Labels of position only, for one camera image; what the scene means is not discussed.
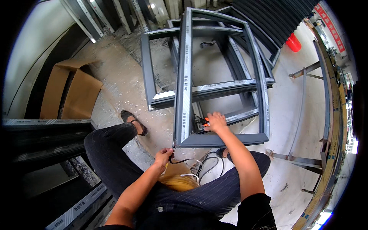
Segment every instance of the cardboard sheet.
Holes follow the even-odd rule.
[[[58,66],[52,68],[45,94],[43,95],[40,119],[57,119],[61,96],[63,95],[69,72],[68,69]]]
[[[62,119],[91,118],[102,82],[78,69],[65,100]]]
[[[51,71],[43,96],[40,119],[57,119],[60,104],[64,104],[61,119],[90,118],[102,82],[79,68],[96,60],[64,60]],[[65,103],[61,101],[70,72],[75,72]]]

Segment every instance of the person's left hand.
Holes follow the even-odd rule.
[[[173,152],[175,152],[175,150],[171,148],[163,148],[156,153],[155,162],[153,164],[159,168],[161,173],[165,171],[165,166],[169,162],[169,158],[174,158]]]

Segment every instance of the sleeve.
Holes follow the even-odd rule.
[[[98,227],[95,230],[132,230],[130,227],[120,224],[111,224]]]
[[[245,198],[238,207],[239,229],[276,230],[275,219],[270,207],[271,197],[257,193]]]

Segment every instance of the red banner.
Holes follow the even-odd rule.
[[[342,41],[340,39],[340,36],[339,36],[339,34],[337,33],[337,31],[335,29],[335,26],[332,24],[330,18],[326,14],[325,10],[321,7],[321,5],[319,3],[314,7],[314,9],[321,16],[322,20],[325,22],[326,26],[330,30],[333,38],[335,39],[335,42],[337,44],[337,47],[338,47],[340,53],[342,51],[345,51],[344,44],[342,43]]]

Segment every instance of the black pants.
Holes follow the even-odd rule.
[[[136,135],[134,125],[124,123],[95,130],[84,140],[89,161],[116,199],[143,174],[122,150]],[[270,159],[259,152],[251,153],[263,177],[270,166]],[[221,219],[239,202],[239,175],[234,167],[220,178],[185,192],[172,191],[157,182],[139,208],[136,218],[139,222],[154,213],[171,211],[213,213]]]

